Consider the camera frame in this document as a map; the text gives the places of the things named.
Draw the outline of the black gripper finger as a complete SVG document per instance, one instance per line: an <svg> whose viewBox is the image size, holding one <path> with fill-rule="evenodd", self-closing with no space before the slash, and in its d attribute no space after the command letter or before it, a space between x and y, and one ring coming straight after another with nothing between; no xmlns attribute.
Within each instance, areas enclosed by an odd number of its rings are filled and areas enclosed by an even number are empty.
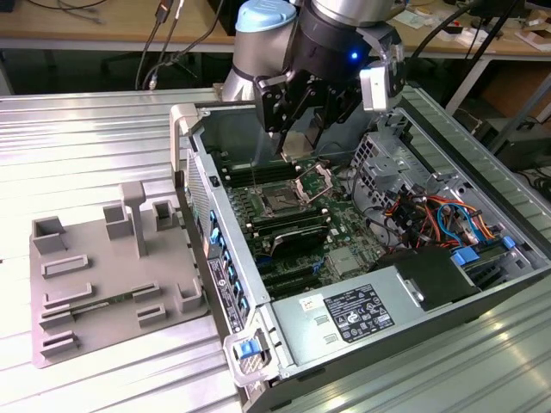
<svg viewBox="0 0 551 413"><path fill-rule="evenodd" d="M306 72L255 77L253 89L257 118L263 130L271 135L273 152L279 154L291 126L307 109L310 86Z"/></svg>
<svg viewBox="0 0 551 413"><path fill-rule="evenodd" d="M326 98L320 108L315 108L308 127L308 142L315 149L321 135L331 125L343 124L362 100L360 86L357 83L345 88L327 89Z"/></svg>

